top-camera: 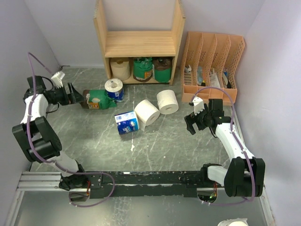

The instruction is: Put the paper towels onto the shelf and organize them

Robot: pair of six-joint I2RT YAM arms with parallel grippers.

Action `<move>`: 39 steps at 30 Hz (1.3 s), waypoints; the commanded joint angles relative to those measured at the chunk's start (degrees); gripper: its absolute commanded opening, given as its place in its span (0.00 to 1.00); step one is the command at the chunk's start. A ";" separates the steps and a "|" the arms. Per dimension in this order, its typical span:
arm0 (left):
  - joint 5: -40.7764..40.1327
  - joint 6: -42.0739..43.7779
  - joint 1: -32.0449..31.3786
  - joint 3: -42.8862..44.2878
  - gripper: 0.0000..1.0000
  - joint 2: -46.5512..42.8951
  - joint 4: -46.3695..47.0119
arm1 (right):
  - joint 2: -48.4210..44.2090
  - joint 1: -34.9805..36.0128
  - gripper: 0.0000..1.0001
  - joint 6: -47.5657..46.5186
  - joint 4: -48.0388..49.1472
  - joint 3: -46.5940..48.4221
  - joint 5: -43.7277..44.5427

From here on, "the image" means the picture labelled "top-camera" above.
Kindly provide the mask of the green brown roll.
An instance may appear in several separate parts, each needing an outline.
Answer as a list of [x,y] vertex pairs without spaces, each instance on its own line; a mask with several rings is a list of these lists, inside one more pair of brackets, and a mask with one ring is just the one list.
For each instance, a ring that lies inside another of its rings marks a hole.
[[115,99],[108,96],[105,89],[86,89],[82,93],[82,108],[92,110],[105,110],[117,107]]
[[153,78],[160,83],[169,83],[172,61],[168,57],[157,57],[153,61]]
[[147,82],[152,76],[152,57],[135,57],[133,77],[140,82]]

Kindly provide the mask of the tan toilet roll front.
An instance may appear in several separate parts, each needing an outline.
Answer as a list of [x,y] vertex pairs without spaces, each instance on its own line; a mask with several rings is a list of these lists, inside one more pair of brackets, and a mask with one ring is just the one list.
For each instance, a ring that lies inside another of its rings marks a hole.
[[114,57],[111,59],[111,70],[113,78],[120,79],[121,81],[127,80],[130,75],[129,58],[127,57]]

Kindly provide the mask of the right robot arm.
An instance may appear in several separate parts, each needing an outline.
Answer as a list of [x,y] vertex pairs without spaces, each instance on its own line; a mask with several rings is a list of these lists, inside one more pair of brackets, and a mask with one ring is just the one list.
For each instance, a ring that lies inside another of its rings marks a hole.
[[224,115],[222,99],[210,99],[208,104],[194,97],[190,105],[194,111],[185,116],[187,131],[208,128],[213,137],[223,144],[230,159],[226,169],[220,164],[205,164],[198,181],[204,187],[217,183],[224,187],[227,196],[240,196],[247,200],[260,197],[263,192],[265,162],[256,158],[243,143],[235,128],[233,118]]

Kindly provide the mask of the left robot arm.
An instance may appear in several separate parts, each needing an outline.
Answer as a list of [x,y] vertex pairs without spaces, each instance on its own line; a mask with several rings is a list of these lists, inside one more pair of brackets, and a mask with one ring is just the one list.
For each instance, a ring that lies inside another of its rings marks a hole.
[[88,182],[83,167],[65,154],[61,141],[46,119],[48,107],[70,105],[83,101],[83,96],[68,83],[69,93],[61,81],[51,78],[48,90],[41,76],[27,79],[29,88],[24,94],[24,118],[12,128],[12,133],[30,162],[46,163],[61,173],[59,187],[64,190],[82,188]]

